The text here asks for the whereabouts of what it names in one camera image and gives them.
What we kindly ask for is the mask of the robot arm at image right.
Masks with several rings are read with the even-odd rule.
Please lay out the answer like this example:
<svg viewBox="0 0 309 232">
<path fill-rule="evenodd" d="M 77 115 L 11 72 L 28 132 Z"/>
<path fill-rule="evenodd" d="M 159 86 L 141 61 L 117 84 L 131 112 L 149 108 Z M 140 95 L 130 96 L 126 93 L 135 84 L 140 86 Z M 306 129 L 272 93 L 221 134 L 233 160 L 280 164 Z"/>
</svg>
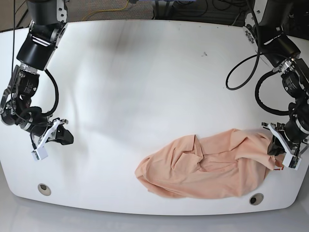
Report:
<svg viewBox="0 0 309 232">
<path fill-rule="evenodd" d="M 278 156 L 285 152 L 286 145 L 294 157 L 300 156 L 300 145 L 309 135 L 309 68 L 299 56 L 296 44 L 288 38 L 283 24 L 288 19 L 296 0 L 249 0 L 249 13 L 245 19 L 245 31 L 256 45 L 258 54 L 264 56 L 273 69 L 264 74 L 256 84 L 255 100 L 266 112 L 288 116 L 285 124 L 277 123 L 275 131 L 283 141 L 273 137 L 268 154 Z M 279 73 L 282 86 L 295 101 L 285 111 L 272 109 L 260 99 L 260 87 L 269 77 Z"/>
</svg>

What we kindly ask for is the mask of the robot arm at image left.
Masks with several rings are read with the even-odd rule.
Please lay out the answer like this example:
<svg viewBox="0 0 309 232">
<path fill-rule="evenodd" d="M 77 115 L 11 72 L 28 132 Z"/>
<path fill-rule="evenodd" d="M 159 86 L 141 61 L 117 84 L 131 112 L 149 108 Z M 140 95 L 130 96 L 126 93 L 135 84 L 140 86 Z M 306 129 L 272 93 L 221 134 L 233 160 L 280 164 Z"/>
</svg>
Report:
<svg viewBox="0 0 309 232">
<path fill-rule="evenodd" d="M 39 144 L 32 141 L 34 150 L 45 142 L 71 145 L 74 137 L 64 128 L 67 120 L 51 116 L 59 103 L 59 90 L 47 65 L 58 47 L 67 27 L 67 6 L 65 0 L 28 0 L 27 10 L 31 16 L 28 34 L 22 44 L 17 60 L 20 65 L 13 68 L 10 82 L 0 102 L 0 119 L 7 125 L 17 125 L 30 134 L 31 139 L 39 138 Z M 55 102 L 51 110 L 44 113 L 38 106 L 31 106 L 39 77 L 44 71 L 55 90 Z"/>
</svg>

